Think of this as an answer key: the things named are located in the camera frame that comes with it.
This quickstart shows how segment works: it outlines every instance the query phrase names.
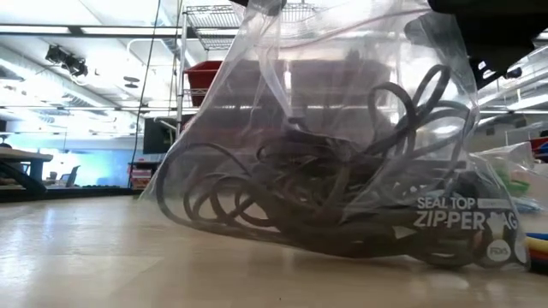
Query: clear plastic bag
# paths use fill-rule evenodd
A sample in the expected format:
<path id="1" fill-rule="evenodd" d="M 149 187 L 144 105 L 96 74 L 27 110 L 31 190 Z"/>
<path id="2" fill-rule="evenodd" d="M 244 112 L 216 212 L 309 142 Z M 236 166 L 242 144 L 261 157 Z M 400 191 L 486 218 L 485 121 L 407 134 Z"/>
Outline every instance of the clear plastic bag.
<path id="1" fill-rule="evenodd" d="M 454 19 L 325 3 L 251 1 L 143 198 L 181 225 L 333 256 L 527 267 L 508 192 L 463 151 L 478 112 Z"/>
<path id="2" fill-rule="evenodd" d="M 530 213 L 548 205 L 548 177 L 535 171 L 531 143 L 523 142 L 477 153 L 495 169 L 514 200 L 517 210 Z"/>

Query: table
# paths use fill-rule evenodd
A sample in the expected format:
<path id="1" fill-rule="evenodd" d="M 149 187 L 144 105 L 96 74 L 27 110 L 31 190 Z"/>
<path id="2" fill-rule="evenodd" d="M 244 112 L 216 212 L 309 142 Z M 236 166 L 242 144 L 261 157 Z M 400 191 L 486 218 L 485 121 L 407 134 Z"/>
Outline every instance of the table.
<path id="1" fill-rule="evenodd" d="M 525 216 L 530 231 L 548 217 Z M 131 197 L 0 205 L 0 302 L 25 308 L 544 308 L 548 276 L 354 261 L 177 226 Z"/>
<path id="2" fill-rule="evenodd" d="M 30 163 L 30 177 L 36 181 L 42 181 L 44 163 L 50 162 L 52 159 L 52 155 L 0 148 L 0 162 Z"/>

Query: fluorescent light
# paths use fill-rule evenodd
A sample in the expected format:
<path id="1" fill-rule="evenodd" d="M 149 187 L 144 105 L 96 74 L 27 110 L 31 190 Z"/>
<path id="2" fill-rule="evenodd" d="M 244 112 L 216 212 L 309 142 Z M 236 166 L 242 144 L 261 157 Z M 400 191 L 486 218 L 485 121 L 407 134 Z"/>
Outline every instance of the fluorescent light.
<path id="1" fill-rule="evenodd" d="M 65 110 L 93 110 L 93 111 L 108 111 L 114 110 L 114 107 L 63 107 Z"/>
<path id="2" fill-rule="evenodd" d="M 108 35 L 173 35 L 177 33 L 177 27 L 83 27 L 85 34 L 108 34 Z"/>
<path id="3" fill-rule="evenodd" d="M 548 94 L 539 95 L 539 96 L 534 97 L 534 98 L 522 99 L 521 101 L 508 106 L 508 109 L 509 110 L 522 110 L 522 109 L 529 108 L 529 107 L 532 107 L 532 106 L 536 106 L 538 104 L 543 104 L 543 103 L 546 103 L 546 102 L 548 102 Z"/>
<path id="4" fill-rule="evenodd" d="M 507 110 L 480 110 L 479 113 L 481 115 L 506 115 L 508 111 Z"/>
<path id="5" fill-rule="evenodd" d="M 548 115 L 548 110 L 481 110 L 481 115 Z"/>
<path id="6" fill-rule="evenodd" d="M 238 29 L 201 29 L 199 30 L 200 35 L 226 35 L 226 36 L 235 36 L 238 34 Z"/>
<path id="7" fill-rule="evenodd" d="M 518 115 L 548 115 L 548 110 L 519 110 L 514 113 Z"/>
<path id="8" fill-rule="evenodd" d="M 479 120 L 478 125 L 482 126 L 486 123 L 489 123 L 490 121 L 495 120 L 496 118 L 497 118 L 496 116 L 492 116 L 492 117 L 488 117 L 488 118 L 485 118 L 485 119 L 481 119 L 481 120 Z"/>
<path id="9" fill-rule="evenodd" d="M 55 26 L 0 26 L 0 33 L 51 33 L 68 34 L 68 27 Z"/>
<path id="10" fill-rule="evenodd" d="M 459 127 L 456 126 L 456 125 L 448 125 L 448 126 L 444 126 L 444 127 L 438 127 L 436 129 L 434 129 L 433 132 L 437 133 L 437 134 L 447 134 L 447 133 L 453 133 L 458 129 L 459 129 Z"/>

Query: red container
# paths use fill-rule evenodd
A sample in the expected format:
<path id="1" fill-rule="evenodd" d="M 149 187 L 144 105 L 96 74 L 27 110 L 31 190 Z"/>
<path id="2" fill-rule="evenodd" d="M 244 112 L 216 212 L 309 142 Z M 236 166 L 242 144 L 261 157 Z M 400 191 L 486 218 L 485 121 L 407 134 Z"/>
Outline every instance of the red container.
<path id="1" fill-rule="evenodd" d="M 191 90 L 209 90 L 211 83 L 217 75 L 217 71 L 221 68 L 222 61 L 206 61 L 187 69 L 185 73 L 188 74 L 188 82 L 190 82 Z M 203 95 L 193 95 L 192 105 L 194 107 L 200 107 L 204 98 Z"/>

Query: bag label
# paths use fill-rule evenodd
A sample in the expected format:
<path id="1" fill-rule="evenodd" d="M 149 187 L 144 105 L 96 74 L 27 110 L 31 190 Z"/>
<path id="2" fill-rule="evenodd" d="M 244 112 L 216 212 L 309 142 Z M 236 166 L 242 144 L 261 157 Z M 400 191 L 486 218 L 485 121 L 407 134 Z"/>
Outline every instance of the bag label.
<path id="1" fill-rule="evenodd" d="M 499 233 L 504 228 L 519 227 L 511 203 L 503 199 L 424 197 L 417 200 L 417 207 L 419 217 L 414 222 L 417 228 L 484 230 L 487 225 Z"/>

